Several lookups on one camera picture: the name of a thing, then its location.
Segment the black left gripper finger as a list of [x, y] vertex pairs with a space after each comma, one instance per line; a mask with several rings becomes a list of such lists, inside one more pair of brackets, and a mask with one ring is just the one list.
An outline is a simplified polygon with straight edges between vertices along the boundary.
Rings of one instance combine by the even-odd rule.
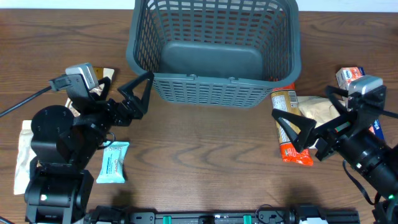
[[98, 81], [98, 86], [93, 89], [93, 98], [96, 101], [104, 101], [109, 93], [111, 79], [104, 77]]
[[147, 113], [153, 82], [154, 74], [146, 72], [118, 88], [124, 97], [123, 105], [130, 114]]

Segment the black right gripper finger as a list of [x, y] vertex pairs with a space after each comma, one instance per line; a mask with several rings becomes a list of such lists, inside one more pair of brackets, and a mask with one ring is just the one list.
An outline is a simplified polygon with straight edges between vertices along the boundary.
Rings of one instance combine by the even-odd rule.
[[347, 98], [348, 90], [344, 90], [333, 86], [327, 86], [325, 88], [325, 94], [340, 115], [348, 114], [347, 108], [344, 105], [342, 105], [339, 99], [336, 97], [338, 95]]
[[315, 120], [278, 109], [272, 110], [272, 117], [284, 130], [298, 153], [314, 144], [315, 134], [313, 131], [317, 123]]

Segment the beige powder bag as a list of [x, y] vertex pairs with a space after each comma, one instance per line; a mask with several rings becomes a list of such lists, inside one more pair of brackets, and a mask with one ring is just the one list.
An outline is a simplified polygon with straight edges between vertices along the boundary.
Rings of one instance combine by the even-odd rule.
[[299, 96], [298, 108], [304, 117], [317, 122], [316, 128], [340, 115], [328, 98], [319, 96]]

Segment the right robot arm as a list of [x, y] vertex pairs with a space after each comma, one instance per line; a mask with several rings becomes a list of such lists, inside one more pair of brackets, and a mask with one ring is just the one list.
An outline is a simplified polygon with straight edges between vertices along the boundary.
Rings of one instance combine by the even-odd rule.
[[377, 192], [373, 215], [376, 223], [397, 223], [397, 148], [389, 147], [370, 132], [380, 115], [396, 118], [384, 109], [386, 87], [352, 93], [333, 86], [326, 95], [339, 116], [317, 126], [315, 120], [274, 109], [272, 117], [284, 129], [297, 152], [315, 146], [319, 161], [334, 153], [358, 172]]

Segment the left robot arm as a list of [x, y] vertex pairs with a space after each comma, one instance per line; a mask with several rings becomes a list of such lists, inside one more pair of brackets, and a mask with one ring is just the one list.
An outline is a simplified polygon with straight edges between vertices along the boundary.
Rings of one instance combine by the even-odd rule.
[[25, 190], [28, 223], [73, 223], [81, 220], [94, 178], [86, 169], [113, 126], [129, 126], [148, 110], [154, 74], [146, 72], [118, 88], [124, 99], [108, 98], [111, 80], [99, 80], [105, 89], [90, 93], [81, 74], [62, 75], [50, 81], [55, 91], [66, 90], [72, 106], [48, 106], [32, 118], [30, 142], [35, 157]]

